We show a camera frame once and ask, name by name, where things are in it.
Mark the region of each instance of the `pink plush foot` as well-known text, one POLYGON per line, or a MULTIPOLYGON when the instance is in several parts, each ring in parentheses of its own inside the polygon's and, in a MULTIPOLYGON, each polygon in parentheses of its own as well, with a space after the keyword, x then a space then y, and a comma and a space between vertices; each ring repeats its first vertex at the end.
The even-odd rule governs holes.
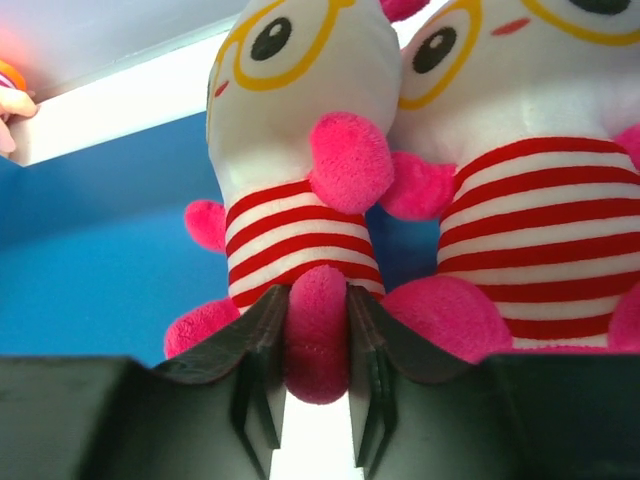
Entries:
POLYGON ((395 179, 380 199, 390 215, 405 221, 432 220, 453 200, 455 165, 435 165, 412 153, 394 152, 395 179))
POLYGON ((359 214, 371 208, 393 182, 387 139, 369 120, 331 113, 311 132, 311 187, 331 208, 359 214))
POLYGON ((176 320, 167 331, 164 353, 175 357, 238 319, 240 312, 230 298, 198 307, 176 320))
POLYGON ((640 170, 640 124, 628 128, 615 140, 619 145, 627 149, 631 161, 640 170))
POLYGON ((424 338, 470 363, 511 348, 496 306, 475 285, 438 275, 402 285, 382 306, 424 338))
POLYGON ((289 296, 286 385, 300 400, 327 404, 349 387, 347 282, 329 266, 302 275, 289 296))
POLYGON ((380 0, 390 22, 400 22, 422 10, 429 0, 380 0))
POLYGON ((640 352, 640 283, 622 297, 613 312, 609 347, 613 351, 640 352))
POLYGON ((211 200, 196 200, 187 206, 184 221, 191 238, 200 246, 223 253, 226 232, 224 205, 211 200))

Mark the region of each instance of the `blue wall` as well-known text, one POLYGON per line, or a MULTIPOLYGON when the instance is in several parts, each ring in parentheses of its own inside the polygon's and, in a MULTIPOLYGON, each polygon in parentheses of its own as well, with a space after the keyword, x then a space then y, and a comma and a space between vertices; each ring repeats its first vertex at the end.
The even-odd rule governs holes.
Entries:
MULTIPOLYGON (((226 294, 224 257, 182 221, 207 197, 203 115, 28 169, 0 159, 0 354, 162 361, 171 321, 226 294)), ((435 224, 368 217, 388 287, 433 270, 435 224)))

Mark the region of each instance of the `white ledge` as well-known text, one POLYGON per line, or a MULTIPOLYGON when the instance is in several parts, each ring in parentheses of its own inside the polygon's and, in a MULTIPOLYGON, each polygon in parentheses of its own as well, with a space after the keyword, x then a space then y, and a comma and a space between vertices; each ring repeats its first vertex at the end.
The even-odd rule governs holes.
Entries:
MULTIPOLYGON (((432 0, 396 24, 401 46, 442 3, 432 0)), ((232 19, 210 38, 45 100, 35 117, 14 119, 18 150, 10 159, 26 167, 205 111, 209 70, 231 25, 232 19)))

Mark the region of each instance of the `white plush toy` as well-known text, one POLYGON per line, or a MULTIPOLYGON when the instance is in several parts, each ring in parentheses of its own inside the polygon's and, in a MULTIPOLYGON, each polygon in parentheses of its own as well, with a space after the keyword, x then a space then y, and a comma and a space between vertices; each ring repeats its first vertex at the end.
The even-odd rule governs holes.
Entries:
POLYGON ((403 56, 383 204, 442 235, 384 306, 474 362, 640 349, 640 0, 450 1, 403 56))
POLYGON ((385 138, 401 56, 380 0, 252 0, 209 83, 207 141, 224 205, 194 202, 187 227, 225 251, 229 297, 178 319, 168 356, 292 286, 286 382, 327 403, 348 386, 347 282, 382 298, 365 211, 393 181, 385 138))

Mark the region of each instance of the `white ceiling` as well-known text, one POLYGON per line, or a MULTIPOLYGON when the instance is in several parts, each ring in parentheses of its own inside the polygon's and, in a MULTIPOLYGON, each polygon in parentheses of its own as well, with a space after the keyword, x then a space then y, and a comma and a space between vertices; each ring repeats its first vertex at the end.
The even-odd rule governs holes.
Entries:
POLYGON ((216 33, 247 0, 5 0, 0 58, 38 100, 216 33))

